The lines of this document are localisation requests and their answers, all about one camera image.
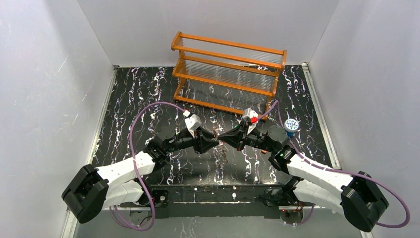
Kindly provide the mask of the metal oval keyring holder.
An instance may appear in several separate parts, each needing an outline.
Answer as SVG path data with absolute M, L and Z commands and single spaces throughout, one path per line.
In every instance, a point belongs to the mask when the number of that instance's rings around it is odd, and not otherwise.
M 228 163 L 227 147 L 224 146 L 224 142 L 218 139 L 219 133 L 216 129 L 212 129 L 212 134 L 214 135 L 215 139 L 218 141 L 218 144 L 213 148 L 216 164 L 218 167 L 222 168 L 224 167 L 225 164 Z

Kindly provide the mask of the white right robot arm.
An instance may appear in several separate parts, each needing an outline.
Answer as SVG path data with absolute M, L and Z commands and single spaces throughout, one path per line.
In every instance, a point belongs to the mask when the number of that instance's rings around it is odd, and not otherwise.
M 370 232 L 389 206 L 381 190 L 366 173 L 335 173 L 331 167 L 300 155 L 289 142 L 297 129 L 296 123 L 285 122 L 261 133 L 242 122 L 218 138 L 238 151 L 251 146 L 269 152 L 271 165 L 291 175 L 287 184 L 278 191 L 267 191 L 263 199 L 317 204 L 343 215 L 357 229 Z

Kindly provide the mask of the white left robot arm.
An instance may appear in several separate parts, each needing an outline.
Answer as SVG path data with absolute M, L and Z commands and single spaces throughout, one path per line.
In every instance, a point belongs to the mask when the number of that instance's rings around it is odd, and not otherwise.
M 183 129 L 171 138 L 155 136 L 135 156 L 102 167 L 84 165 L 61 195 L 62 200 L 81 224 L 95 218 L 102 209 L 123 203 L 153 206 L 152 189 L 141 177 L 154 173 L 169 161 L 169 154 L 192 147 L 198 154 L 207 152 L 219 142 L 208 130 Z

